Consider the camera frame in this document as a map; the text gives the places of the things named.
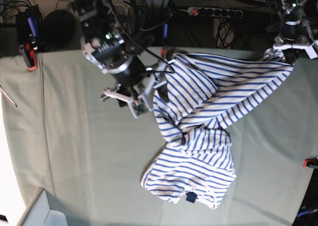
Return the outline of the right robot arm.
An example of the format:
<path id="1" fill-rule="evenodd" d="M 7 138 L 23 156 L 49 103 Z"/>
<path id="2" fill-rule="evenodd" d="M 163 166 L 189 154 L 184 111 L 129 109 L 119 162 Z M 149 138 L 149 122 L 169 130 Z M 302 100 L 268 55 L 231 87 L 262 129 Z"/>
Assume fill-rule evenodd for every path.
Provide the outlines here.
<path id="1" fill-rule="evenodd" d="M 154 110 L 156 91 L 168 103 L 167 74 L 171 64 L 138 42 L 124 27 L 112 0 L 71 0 L 83 32 L 80 40 L 85 58 L 115 79 L 101 101 L 115 99 L 127 106 L 134 118 Z"/>

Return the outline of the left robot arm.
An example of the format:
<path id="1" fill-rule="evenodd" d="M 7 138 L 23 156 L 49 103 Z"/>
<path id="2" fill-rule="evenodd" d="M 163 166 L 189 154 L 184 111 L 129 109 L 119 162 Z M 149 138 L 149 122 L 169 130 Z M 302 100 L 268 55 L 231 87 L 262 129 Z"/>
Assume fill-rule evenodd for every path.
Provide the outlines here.
<path id="1" fill-rule="evenodd" d="M 290 64 L 297 60 L 299 51 L 305 52 L 309 59 L 318 57 L 318 40 L 314 38 L 310 21 L 304 17 L 306 2 L 277 0 L 280 21 L 272 49 L 282 52 Z"/>

